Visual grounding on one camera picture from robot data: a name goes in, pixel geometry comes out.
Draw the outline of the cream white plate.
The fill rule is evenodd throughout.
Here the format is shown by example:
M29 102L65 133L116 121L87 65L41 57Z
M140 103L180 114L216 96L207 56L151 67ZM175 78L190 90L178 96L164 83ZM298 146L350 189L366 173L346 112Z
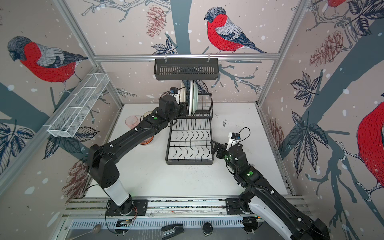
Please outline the cream white plate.
M186 103L187 102L187 97L186 97L186 86L184 83L181 84L181 87L178 90L179 94L179 103Z

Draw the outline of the yellow plastic cup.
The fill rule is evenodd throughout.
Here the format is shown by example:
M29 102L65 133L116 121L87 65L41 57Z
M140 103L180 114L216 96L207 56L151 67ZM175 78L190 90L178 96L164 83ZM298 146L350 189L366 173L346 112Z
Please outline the yellow plastic cup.
M151 114L152 114L151 111L145 112L145 113L143 114L143 117L145 118L145 117L147 117L148 115L151 115Z

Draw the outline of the black wire dish rack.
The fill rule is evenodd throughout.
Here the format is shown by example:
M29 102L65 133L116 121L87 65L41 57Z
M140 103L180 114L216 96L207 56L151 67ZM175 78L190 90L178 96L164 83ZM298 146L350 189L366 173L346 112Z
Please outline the black wire dish rack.
M167 165L212 165L211 153L213 99L211 93L199 93L194 115L179 117L172 123L167 151Z

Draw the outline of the pink plastic cup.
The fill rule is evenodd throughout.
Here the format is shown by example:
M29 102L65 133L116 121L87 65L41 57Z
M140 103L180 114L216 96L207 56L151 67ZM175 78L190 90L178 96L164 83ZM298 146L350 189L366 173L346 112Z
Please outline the pink plastic cup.
M125 124L127 127L131 130L134 129L138 124L140 123L140 117L139 116L129 116L125 120Z

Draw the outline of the blue zigzag patterned bowl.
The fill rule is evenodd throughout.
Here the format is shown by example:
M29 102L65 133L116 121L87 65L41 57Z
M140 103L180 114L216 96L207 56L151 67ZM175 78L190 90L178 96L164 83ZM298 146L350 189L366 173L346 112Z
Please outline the blue zigzag patterned bowl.
M154 136L152 136L152 137L150 137L150 138L148 138L148 139L146 139L146 140L144 140L144 141L142 141L141 143L140 143L140 145L148 145L148 144L150 144L152 141L153 141L153 139L154 139Z

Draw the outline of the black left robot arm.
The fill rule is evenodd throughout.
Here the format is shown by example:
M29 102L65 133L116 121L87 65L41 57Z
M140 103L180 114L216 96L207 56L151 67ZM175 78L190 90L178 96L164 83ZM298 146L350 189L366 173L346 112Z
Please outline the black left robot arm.
M159 106L133 129L107 144L95 144L90 148L87 163L91 177L124 215L132 209L132 197L120 180L117 163L144 140L170 127L177 117L186 115L186 103L179 103L176 97L165 95L160 98Z

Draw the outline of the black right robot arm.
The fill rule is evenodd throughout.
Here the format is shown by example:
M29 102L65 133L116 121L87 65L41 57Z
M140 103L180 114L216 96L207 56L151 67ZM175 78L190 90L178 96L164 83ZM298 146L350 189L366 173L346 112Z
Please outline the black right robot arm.
M261 217L285 240L329 240L328 227L313 220L278 193L268 180L247 161L242 144L231 147L213 141L211 153L225 160L233 178L245 191L239 195L239 206L245 213Z

